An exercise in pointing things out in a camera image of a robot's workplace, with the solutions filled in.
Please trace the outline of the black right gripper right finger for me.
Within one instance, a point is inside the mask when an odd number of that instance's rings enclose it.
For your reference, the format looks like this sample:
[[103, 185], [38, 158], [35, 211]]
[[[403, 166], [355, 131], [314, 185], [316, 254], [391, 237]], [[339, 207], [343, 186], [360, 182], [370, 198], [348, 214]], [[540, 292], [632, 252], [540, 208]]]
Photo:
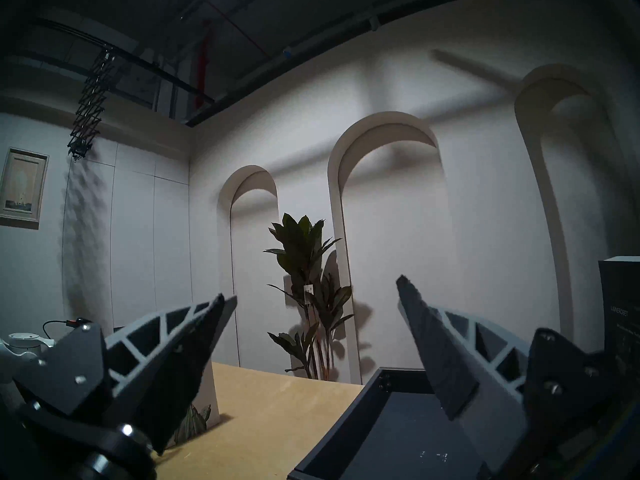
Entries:
[[405, 275], [399, 303], [427, 379], [482, 459], [484, 479], [628, 479], [628, 392], [603, 351], [550, 328], [490, 359], [476, 320], [429, 306]]

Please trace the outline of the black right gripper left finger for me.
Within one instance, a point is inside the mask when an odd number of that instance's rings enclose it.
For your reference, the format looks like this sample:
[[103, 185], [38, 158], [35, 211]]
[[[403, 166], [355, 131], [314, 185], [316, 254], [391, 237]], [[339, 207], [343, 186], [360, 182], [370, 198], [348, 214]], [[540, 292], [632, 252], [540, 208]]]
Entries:
[[79, 433], [130, 425], [162, 455], [199, 393], [202, 376], [237, 306], [237, 297], [159, 311], [104, 337], [84, 323], [13, 377], [23, 423]]

